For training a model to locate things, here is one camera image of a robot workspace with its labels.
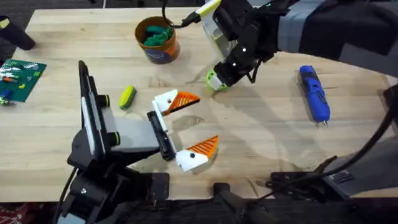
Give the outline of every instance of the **black cable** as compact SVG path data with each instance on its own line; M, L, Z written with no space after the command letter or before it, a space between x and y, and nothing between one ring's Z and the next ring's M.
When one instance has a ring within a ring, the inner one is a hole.
M166 17L166 5L167 5L168 0L163 0L163 5L162 5L162 17L164 21L172 28L174 29L181 29L184 27L187 27L189 24L181 24L181 25L174 25L172 22L170 22L167 17Z
M259 67L260 67L261 63L262 63L262 60L258 60L258 61L257 61L257 65L256 65L256 67L254 67L254 70L253 70L253 76L250 77L250 74L247 74L247 75L246 75L246 76L248 77L249 81L250 81L252 84L256 82L257 71L259 70Z
M172 28L174 29L181 29L184 27L189 26L192 22L198 23L201 21L200 15L197 14L195 11L191 12L185 19L182 20L181 25L175 25L173 24L167 17L166 17L166 4L168 0L163 0L163 5L162 5L162 17L164 21Z
M365 156L365 154L367 154L372 148L373 146L377 143L377 141L381 138L381 136L387 131L388 127L390 126L390 124L393 122L394 118L398 116L398 105L391 105L391 107L389 108L387 114L385 115L383 121L381 122L380 126L378 127L378 129L376 130L376 132L373 134L373 136L367 141L367 143L362 147L361 150L359 150L349 161L347 161L346 163L344 163L343 165L330 170L328 172L324 172L322 174L314 174L314 175L310 175L310 176L305 176L302 178L298 178L295 180L292 180L284 185L281 185L280 187L278 187L276 189L276 191L281 191L286 189L287 187L290 187L292 185L296 185L298 183L302 183L302 182L306 182L309 180L315 180L315 179L319 179L322 177L326 177L329 175L333 175L336 174L340 171L343 171L345 169L347 169L348 167L352 166L353 164L355 164L356 162L358 162L363 156ZM277 185L278 183L276 182L268 182L268 185L272 184L273 187L275 187L275 185ZM271 195L273 195L275 193L275 191L272 191L271 193L268 193L264 196L262 196L261 198L258 198L256 200L256 202L259 202Z
M61 209L61 205L62 205L63 199L65 198L65 194L67 193L67 190L69 188L70 182L72 181L72 178L75 176L76 171L77 171L77 168L74 167L72 172L70 173L70 176L69 176L69 178L67 180L67 183L63 187L63 190L62 190L62 193L61 193L61 196L60 196L60 200L57 203L57 206L55 208L55 213L54 213L54 216L53 216L53 219L52 219L52 223L53 224L57 224L57 222L58 222L58 217L60 216L60 209Z

